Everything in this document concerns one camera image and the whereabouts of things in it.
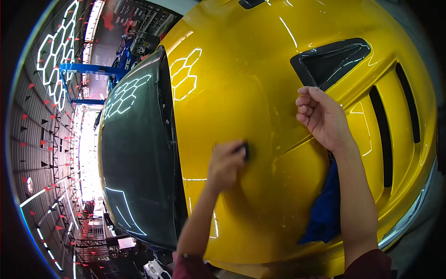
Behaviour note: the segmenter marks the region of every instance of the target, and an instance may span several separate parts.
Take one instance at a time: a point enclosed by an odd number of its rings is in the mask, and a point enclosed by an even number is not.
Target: hand
[[[342,107],[324,91],[316,87],[299,88],[296,99],[299,113],[296,115],[322,146],[333,152],[342,152],[356,145]]]
[[[229,189],[237,180],[237,172],[245,165],[244,147],[236,152],[243,142],[241,140],[215,145],[207,171],[206,187],[215,194]]]

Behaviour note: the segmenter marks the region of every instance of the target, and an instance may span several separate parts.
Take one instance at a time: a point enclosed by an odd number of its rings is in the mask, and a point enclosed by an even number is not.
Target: yellow car
[[[436,166],[436,97],[400,24],[373,0],[205,0],[129,72],[102,114],[99,168],[112,218],[175,249],[216,142],[251,160],[220,195],[205,259],[255,278],[335,276],[341,236],[297,245],[329,154],[295,119],[318,86],[345,110],[387,249],[419,211]]]

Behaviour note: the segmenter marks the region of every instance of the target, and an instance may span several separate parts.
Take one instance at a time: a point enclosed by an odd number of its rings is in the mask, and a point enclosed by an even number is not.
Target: blue car
[[[140,61],[141,57],[139,55],[133,55],[130,51],[130,46],[135,40],[135,32],[129,30],[127,35],[122,35],[124,46],[122,46],[122,41],[120,43],[120,50],[116,52],[116,58],[111,65],[114,68],[130,70],[136,66]],[[107,82],[107,96],[118,84],[120,78],[110,76]]]

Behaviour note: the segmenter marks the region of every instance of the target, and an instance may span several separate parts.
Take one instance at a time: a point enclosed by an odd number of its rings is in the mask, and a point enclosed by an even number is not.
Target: wrist
[[[212,181],[207,181],[203,189],[203,194],[208,196],[208,198],[214,198],[217,200],[220,194],[220,190],[217,187],[215,187]]]
[[[359,153],[359,147],[356,144],[353,137],[351,137],[350,139],[346,140],[342,146],[334,150],[332,153],[335,159],[355,156],[357,155],[357,153]]]

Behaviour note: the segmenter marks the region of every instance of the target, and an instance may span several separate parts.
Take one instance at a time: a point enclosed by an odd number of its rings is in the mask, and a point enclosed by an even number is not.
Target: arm
[[[234,185],[238,170],[245,164],[246,150],[241,148],[235,152],[242,144],[242,141],[234,141],[215,146],[209,163],[206,185],[181,231],[177,245],[178,254],[203,257],[217,198],[221,191]]]
[[[378,248],[375,202],[342,107],[318,88],[305,86],[298,92],[301,96],[296,100],[297,120],[333,153],[338,165],[341,234],[347,269],[358,257]]]

